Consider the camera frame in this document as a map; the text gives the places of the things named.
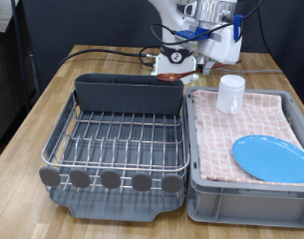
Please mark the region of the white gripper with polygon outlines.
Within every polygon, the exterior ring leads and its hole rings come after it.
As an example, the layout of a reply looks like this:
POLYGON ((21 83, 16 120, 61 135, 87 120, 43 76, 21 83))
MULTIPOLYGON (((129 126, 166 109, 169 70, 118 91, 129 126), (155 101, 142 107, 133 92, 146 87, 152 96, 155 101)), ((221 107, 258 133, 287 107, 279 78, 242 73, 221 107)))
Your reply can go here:
POLYGON ((233 65, 239 59, 242 40, 238 42, 233 38, 233 26, 226 26, 214 31, 205 40, 197 43, 196 61, 197 67, 202 68, 204 75, 209 75, 211 64, 204 64, 205 58, 212 59, 218 63, 233 65))

